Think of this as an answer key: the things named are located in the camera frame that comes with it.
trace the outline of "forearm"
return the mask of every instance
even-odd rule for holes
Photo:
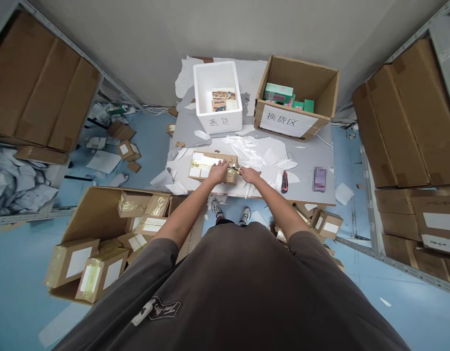
[[[259,178],[254,186],[259,191],[264,201],[269,206],[276,223],[280,226],[287,241],[299,231],[309,231],[309,227],[303,218],[293,209],[292,205],[280,195],[267,182]]]
[[[168,238],[181,249],[215,184],[207,179],[171,214],[154,239]]]

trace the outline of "shoe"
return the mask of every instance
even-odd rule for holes
[[[241,218],[240,221],[238,222],[238,225],[241,227],[248,225],[250,218],[251,218],[251,210],[249,209],[249,207],[246,206],[245,208],[243,208],[243,212],[241,213]]]
[[[225,218],[225,215],[224,215],[224,213],[222,212],[222,209],[220,208],[220,204],[219,204],[218,201],[213,200],[213,201],[211,202],[211,204],[210,204],[210,207],[211,207],[211,209],[212,209],[212,212],[215,213],[215,218],[218,218],[218,217],[223,217],[223,218]]]

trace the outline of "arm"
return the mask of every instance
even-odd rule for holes
[[[154,239],[167,238],[175,242],[180,249],[196,222],[199,212],[207,202],[212,189],[224,181],[228,162],[219,161],[210,169],[209,176],[185,201],[171,214]]]
[[[267,184],[266,181],[261,178],[260,174],[261,172],[257,172],[252,168],[241,168],[241,175],[243,176],[243,179],[246,182],[253,184],[259,193],[261,193],[264,201],[269,206],[270,212],[274,216],[275,221],[282,229],[287,242],[296,232],[309,232],[308,225],[293,209],[290,203],[274,188]]]

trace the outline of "wall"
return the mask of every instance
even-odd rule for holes
[[[142,101],[172,105],[186,55],[328,65],[344,101],[446,0],[30,2]]]

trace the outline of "white styrofoam box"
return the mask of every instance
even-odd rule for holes
[[[243,106],[235,62],[213,62],[193,66],[196,115],[207,134],[235,132],[243,129]],[[212,91],[235,93],[237,109],[212,110]]]

